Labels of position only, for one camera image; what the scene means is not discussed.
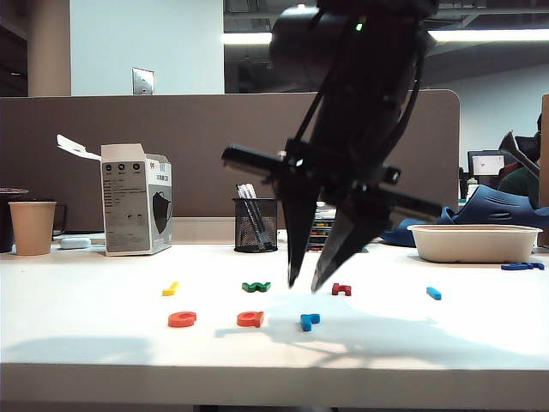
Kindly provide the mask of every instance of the black pencil holder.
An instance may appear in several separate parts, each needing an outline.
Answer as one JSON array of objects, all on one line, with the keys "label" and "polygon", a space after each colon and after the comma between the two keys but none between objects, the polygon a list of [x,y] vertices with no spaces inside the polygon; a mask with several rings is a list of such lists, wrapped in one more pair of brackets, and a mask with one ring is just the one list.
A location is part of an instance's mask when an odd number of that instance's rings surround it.
[{"label": "black pencil holder", "polygon": [[273,198],[234,198],[234,250],[276,251],[276,206]]}]

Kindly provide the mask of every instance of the white bowl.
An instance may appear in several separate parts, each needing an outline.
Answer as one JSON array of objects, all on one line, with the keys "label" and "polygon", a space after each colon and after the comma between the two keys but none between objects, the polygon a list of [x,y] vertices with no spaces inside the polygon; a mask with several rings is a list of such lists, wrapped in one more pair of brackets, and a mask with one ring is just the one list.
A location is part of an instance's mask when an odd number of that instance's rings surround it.
[{"label": "white bowl", "polygon": [[527,262],[539,232],[513,225],[411,225],[418,254],[439,263]]}]

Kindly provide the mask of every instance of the blue clog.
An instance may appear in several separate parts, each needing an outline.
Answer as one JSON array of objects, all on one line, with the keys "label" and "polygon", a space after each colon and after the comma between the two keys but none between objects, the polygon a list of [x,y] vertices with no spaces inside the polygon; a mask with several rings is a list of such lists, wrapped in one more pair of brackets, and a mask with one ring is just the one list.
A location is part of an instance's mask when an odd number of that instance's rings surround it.
[{"label": "blue clog", "polygon": [[[534,209],[527,196],[512,195],[480,185],[458,213],[443,207],[438,225],[518,225],[549,227],[549,207]],[[397,227],[386,230],[380,237],[391,245],[415,247],[410,225],[425,225],[426,221],[404,219]]]}]

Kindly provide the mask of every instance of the gray partition wall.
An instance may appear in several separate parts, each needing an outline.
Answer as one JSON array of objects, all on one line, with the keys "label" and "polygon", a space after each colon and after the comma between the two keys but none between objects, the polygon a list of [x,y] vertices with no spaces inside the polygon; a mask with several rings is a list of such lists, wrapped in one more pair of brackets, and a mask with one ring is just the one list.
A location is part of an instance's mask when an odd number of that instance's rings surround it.
[{"label": "gray partition wall", "polygon": [[[0,187],[69,207],[67,229],[102,230],[97,161],[57,148],[60,133],[100,153],[101,144],[139,142],[172,163],[175,216],[232,216],[237,183],[260,196],[269,186],[227,170],[231,143],[276,154],[305,115],[314,94],[155,95],[0,99]],[[447,90],[419,95],[388,163],[403,171],[397,191],[455,206],[459,101]]]}]

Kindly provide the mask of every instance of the fluorescent light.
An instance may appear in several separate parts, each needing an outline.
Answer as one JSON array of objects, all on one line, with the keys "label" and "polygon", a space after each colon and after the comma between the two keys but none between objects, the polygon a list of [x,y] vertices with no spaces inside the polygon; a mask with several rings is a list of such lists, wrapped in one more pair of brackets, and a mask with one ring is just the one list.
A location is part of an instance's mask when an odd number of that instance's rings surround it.
[{"label": "fluorescent light", "polygon": [[549,30],[432,30],[436,41],[548,41]]},{"label": "fluorescent light", "polygon": [[223,44],[268,45],[272,37],[271,33],[223,33]]},{"label": "fluorescent light", "polygon": [[[436,41],[549,41],[549,29],[531,30],[431,30]],[[223,33],[226,45],[268,45],[271,33]]]}]

